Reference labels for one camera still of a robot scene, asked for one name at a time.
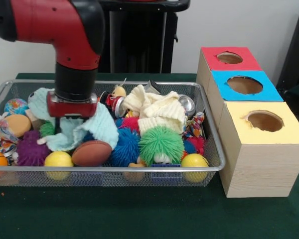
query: light blue cloth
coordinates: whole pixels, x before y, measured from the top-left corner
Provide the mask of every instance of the light blue cloth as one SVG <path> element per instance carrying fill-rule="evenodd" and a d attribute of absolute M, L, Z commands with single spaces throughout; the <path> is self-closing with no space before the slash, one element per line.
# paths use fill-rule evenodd
<path fill-rule="evenodd" d="M 35 117 L 50 121 L 55 125 L 55 118 L 48 113 L 46 95 L 51 89 L 40 88 L 34 92 L 28 104 Z M 119 140 L 118 129 L 104 104 L 98 103 L 93 117 L 82 123 L 82 119 L 61 118 L 62 133 L 46 137 L 47 146 L 52 151 L 69 151 L 76 148 L 89 131 L 97 140 L 108 143 L 114 149 Z"/>

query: white wall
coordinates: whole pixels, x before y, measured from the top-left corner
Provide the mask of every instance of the white wall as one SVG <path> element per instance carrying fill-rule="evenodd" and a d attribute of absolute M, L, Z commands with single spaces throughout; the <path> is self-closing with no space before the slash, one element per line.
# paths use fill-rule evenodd
<path fill-rule="evenodd" d="M 178 14 L 172 71 L 196 73 L 202 45 L 248 46 L 276 82 L 298 15 L 299 0 L 191 0 Z M 19 72 L 53 72 L 54 61 L 52 46 L 0 39 L 0 83 Z"/>
<path fill-rule="evenodd" d="M 298 16 L 299 0 L 191 0 L 178 14 L 172 71 L 197 72 L 202 45 L 248 46 L 276 83 Z"/>

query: basket rim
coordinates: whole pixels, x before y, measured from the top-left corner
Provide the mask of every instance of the basket rim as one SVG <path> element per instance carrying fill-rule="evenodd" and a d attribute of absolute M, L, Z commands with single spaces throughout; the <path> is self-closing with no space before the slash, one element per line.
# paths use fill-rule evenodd
<path fill-rule="evenodd" d="M 4 91 L 5 87 L 12 85 L 14 83 L 53 83 L 54 80 L 9 80 L 5 81 L 0 85 L 0 95 Z M 121 84 L 123 81 L 95 81 L 95 84 Z M 125 85 L 145 85 L 148 82 L 145 81 L 126 81 Z M 225 154 L 223 147 L 211 114 L 211 109 L 207 100 L 206 93 L 202 86 L 196 82 L 157 82 L 158 85 L 187 85 L 194 86 L 199 89 L 200 96 L 203 100 L 203 105 L 205 108 L 205 115 L 208 119 L 209 126 L 211 129 L 211 134 L 214 138 L 216 144 L 216 150 L 219 156 L 220 164 L 217 167 L 146 167 L 146 168 L 128 168 L 128 167 L 27 167 L 27 166 L 0 166 L 0 171 L 44 171 L 44 172 L 217 172 L 225 167 Z"/>

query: cream knitted cloth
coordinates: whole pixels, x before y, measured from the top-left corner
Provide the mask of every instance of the cream knitted cloth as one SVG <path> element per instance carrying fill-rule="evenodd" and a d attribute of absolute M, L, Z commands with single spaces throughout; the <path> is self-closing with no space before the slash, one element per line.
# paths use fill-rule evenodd
<path fill-rule="evenodd" d="M 186 122 L 185 109 L 172 91 L 166 96 L 146 93 L 143 85 L 136 86 L 123 101 L 123 107 L 130 109 L 133 116 L 140 117 L 141 136 L 155 126 L 167 126 L 177 133 L 183 133 Z"/>

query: green tablecloth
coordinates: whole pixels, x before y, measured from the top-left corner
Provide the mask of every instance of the green tablecloth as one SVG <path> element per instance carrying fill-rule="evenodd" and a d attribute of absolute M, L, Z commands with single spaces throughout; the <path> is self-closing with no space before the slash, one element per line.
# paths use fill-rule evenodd
<path fill-rule="evenodd" d="M 192 74 L 99 74 L 99 79 L 125 76 L 195 79 Z M 205 188 L 0 187 L 1 238 L 299 239 L 299 177 L 288 198 L 227 199 L 218 174 Z"/>

